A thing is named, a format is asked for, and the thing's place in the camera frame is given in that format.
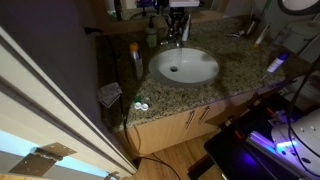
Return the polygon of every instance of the cabinet door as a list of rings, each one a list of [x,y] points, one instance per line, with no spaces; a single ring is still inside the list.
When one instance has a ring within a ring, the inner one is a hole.
[[[184,141],[217,130],[218,126],[208,123],[208,120],[223,112],[226,106],[227,104],[224,101],[218,101],[199,107],[184,137]]]
[[[128,128],[134,150],[147,155],[182,142],[196,109]]]
[[[253,94],[254,92],[248,92],[199,107],[184,141],[217,130],[218,125],[226,122],[231,115],[239,116],[239,113],[245,111],[246,102],[252,98]]]

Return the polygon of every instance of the purple light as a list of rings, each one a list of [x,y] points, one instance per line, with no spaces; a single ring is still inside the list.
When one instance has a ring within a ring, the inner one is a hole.
[[[255,162],[255,160],[249,155],[249,154],[242,154],[241,155],[241,159],[242,161],[246,162],[248,165],[256,165],[257,163]]]
[[[252,139],[254,142],[259,144],[263,148],[267,149],[268,151],[275,153],[274,146],[270,146],[270,145],[273,145],[273,143],[267,140],[266,138],[264,138],[262,135],[258,133],[255,133],[255,134],[251,133],[250,139]]]
[[[297,143],[296,141],[292,141],[292,144],[293,144],[294,146],[296,146],[298,143]],[[278,147],[278,148],[291,147],[292,144],[291,144],[291,141],[287,141],[287,142],[282,142],[282,143],[277,144],[277,147]]]

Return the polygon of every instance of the white sink basin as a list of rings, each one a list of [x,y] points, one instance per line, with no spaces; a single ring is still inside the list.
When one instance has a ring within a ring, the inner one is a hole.
[[[186,88],[211,82],[219,72],[219,65],[204,51],[177,48],[153,57],[149,71],[155,80],[165,85]]]

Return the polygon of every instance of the granite countertop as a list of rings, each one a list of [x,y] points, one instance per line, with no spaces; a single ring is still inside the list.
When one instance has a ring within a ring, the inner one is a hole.
[[[274,73],[264,76],[268,65],[283,51],[272,50],[263,42],[260,48],[253,48],[255,38],[226,37],[227,33],[239,30],[243,18],[227,18],[218,21],[193,24],[188,41],[184,47],[193,47],[210,53],[217,59],[220,71],[217,78],[210,84],[198,88],[173,88],[154,80],[149,73],[148,63],[158,52],[172,46],[149,49],[145,43],[144,32],[113,36],[112,41],[116,51],[121,56],[118,59],[120,86],[123,91],[123,104],[127,112],[127,127],[144,124],[199,107],[220,99],[237,94],[271,86],[286,79],[304,74],[310,65],[291,54],[286,62]],[[137,41],[143,57],[144,77],[141,81],[133,78],[130,65],[129,43]],[[136,110],[133,107],[135,96],[149,97],[151,107],[147,111]],[[112,131],[123,129],[122,121],[112,122]]]

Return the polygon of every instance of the bottle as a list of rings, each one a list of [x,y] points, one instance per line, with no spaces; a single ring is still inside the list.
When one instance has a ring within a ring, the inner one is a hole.
[[[262,77],[261,81],[263,81],[268,74],[273,73],[275,70],[278,69],[278,67],[288,59],[289,53],[283,52],[278,55],[278,57],[269,65],[267,69],[267,73]]]
[[[157,29],[154,27],[154,24],[152,22],[153,17],[154,16],[150,16],[150,22],[146,29],[146,40],[149,48],[155,48],[157,46]]]
[[[130,55],[134,76],[137,80],[141,80],[143,75],[143,66],[138,43],[133,42],[130,44]]]

